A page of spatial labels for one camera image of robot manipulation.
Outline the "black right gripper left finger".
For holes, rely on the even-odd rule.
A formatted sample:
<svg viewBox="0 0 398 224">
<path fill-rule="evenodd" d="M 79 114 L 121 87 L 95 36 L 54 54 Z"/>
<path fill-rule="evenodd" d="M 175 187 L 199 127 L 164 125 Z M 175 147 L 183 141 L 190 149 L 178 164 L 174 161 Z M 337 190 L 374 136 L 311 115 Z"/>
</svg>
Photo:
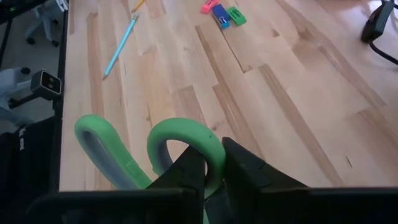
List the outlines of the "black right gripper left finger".
<svg viewBox="0 0 398 224">
<path fill-rule="evenodd" d="M 147 189 L 179 188 L 195 192 L 203 199 L 205 184 L 205 158 L 196 149 L 188 146 L 178 159 Z"/>
</svg>

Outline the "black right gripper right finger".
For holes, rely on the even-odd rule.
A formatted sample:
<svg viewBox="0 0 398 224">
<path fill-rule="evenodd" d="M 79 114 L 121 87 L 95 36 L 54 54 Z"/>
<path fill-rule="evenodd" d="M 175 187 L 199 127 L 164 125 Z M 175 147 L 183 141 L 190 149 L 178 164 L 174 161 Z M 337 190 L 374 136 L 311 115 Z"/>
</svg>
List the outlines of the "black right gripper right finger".
<svg viewBox="0 0 398 224">
<path fill-rule="evenodd" d="M 237 224 L 292 224 L 304 220 L 298 196 L 290 190 L 306 185 L 224 137 L 224 183 Z"/>
</svg>

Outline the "green-handled scissors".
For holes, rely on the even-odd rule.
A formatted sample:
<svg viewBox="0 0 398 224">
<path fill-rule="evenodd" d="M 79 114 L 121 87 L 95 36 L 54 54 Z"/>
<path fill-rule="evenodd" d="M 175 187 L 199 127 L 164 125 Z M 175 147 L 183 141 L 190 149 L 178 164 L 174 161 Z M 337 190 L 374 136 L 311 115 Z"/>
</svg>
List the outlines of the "green-handled scissors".
<svg viewBox="0 0 398 224">
<path fill-rule="evenodd" d="M 131 156 L 114 126 L 106 119 L 89 114 L 74 127 L 80 146 L 99 171 L 119 190 L 145 189 L 152 181 Z M 169 118 L 156 124 L 147 138 L 147 155 L 152 170 L 164 174 L 173 161 L 167 141 L 188 144 L 204 156 L 208 166 L 205 197 L 220 187 L 226 168 L 226 151 L 217 135 L 204 124 L 188 118 Z"/>
</svg>

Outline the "teal pencil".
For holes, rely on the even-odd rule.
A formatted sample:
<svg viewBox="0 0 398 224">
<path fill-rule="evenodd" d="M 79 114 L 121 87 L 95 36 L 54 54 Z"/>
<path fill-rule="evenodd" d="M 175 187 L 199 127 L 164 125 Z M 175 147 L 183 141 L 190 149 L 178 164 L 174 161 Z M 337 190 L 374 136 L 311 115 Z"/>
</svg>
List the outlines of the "teal pencil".
<svg viewBox="0 0 398 224">
<path fill-rule="evenodd" d="M 119 54 L 121 53 L 121 51 L 122 51 L 122 49 L 123 49 L 128 37 L 129 37 L 130 33 L 132 32 L 133 27 L 134 27 L 138 17 L 139 17 L 138 14 L 135 14 L 132 17 L 132 19 L 131 19 L 131 21 L 130 21 L 130 23 L 129 23 L 129 25 L 128 25 L 128 27 L 127 27 L 124 35 L 123 35 L 123 37 L 122 37 L 122 40 L 120 41 L 119 45 L 117 46 L 115 53 L 113 54 L 110 62 L 108 63 L 108 66 L 106 67 L 106 69 L 104 71 L 103 80 L 106 79 L 109 76 L 109 74 L 111 72 L 111 69 L 113 68 L 114 64 L 116 63 L 116 60 L 118 59 Z"/>
</svg>

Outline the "green clip box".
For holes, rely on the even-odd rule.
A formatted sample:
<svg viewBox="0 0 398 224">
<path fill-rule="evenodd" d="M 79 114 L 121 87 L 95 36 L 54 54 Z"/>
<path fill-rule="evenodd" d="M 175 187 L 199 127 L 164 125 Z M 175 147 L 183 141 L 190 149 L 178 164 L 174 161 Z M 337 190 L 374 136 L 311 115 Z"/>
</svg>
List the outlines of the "green clip box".
<svg viewBox="0 0 398 224">
<path fill-rule="evenodd" d="M 241 26 L 247 22 L 245 16 L 238 8 L 231 6 L 226 11 L 237 26 Z"/>
</svg>

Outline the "pink clip box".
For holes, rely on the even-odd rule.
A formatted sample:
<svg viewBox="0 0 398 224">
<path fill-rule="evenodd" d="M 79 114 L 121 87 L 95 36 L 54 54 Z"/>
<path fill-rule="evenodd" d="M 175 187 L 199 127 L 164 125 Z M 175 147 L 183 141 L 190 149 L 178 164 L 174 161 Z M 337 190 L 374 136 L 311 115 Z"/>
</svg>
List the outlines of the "pink clip box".
<svg viewBox="0 0 398 224">
<path fill-rule="evenodd" d="M 219 4 L 220 0 L 206 0 L 206 3 L 202 5 L 200 12 L 202 14 L 209 14 L 214 6 Z"/>
</svg>

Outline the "grey office chair base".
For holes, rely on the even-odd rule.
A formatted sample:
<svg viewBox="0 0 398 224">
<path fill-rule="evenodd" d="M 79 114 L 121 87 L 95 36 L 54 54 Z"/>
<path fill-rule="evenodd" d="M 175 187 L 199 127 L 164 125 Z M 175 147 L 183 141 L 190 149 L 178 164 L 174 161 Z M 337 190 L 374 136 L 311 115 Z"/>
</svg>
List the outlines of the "grey office chair base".
<svg viewBox="0 0 398 224">
<path fill-rule="evenodd" d="M 53 39 L 51 28 L 52 25 L 58 25 L 59 21 L 54 17 L 54 14 L 50 12 L 50 6 L 41 4 L 33 8 L 32 11 L 35 15 L 35 21 L 25 31 L 25 41 L 29 45 L 34 45 L 35 39 L 33 35 L 39 28 L 43 27 L 46 39 L 49 40 L 54 47 L 58 47 L 59 42 Z"/>
<path fill-rule="evenodd" d="M 33 121 L 24 116 L 12 112 L 9 106 L 11 95 L 21 90 L 28 90 L 31 81 L 20 82 L 21 75 L 28 75 L 30 69 L 27 67 L 14 67 L 0 71 L 0 121 L 10 121 L 15 126 L 23 126 L 33 123 Z"/>
</svg>

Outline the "black fabric seat back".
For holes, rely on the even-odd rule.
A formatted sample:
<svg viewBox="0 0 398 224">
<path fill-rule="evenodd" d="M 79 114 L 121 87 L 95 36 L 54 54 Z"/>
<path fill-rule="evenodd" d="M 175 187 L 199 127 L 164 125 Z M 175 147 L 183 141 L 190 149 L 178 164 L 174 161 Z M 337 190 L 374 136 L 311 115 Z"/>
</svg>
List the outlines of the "black fabric seat back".
<svg viewBox="0 0 398 224">
<path fill-rule="evenodd" d="M 29 224 L 26 211 L 49 192 L 53 117 L 0 134 L 0 224 Z"/>
</svg>

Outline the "black equipment with green light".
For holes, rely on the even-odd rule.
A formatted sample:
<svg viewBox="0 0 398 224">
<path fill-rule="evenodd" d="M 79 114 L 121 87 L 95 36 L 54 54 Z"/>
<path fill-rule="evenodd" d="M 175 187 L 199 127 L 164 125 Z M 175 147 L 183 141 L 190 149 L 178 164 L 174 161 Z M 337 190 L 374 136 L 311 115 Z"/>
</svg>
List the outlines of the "black equipment with green light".
<svg viewBox="0 0 398 224">
<path fill-rule="evenodd" d="M 0 0 L 0 25 L 51 0 Z"/>
</svg>

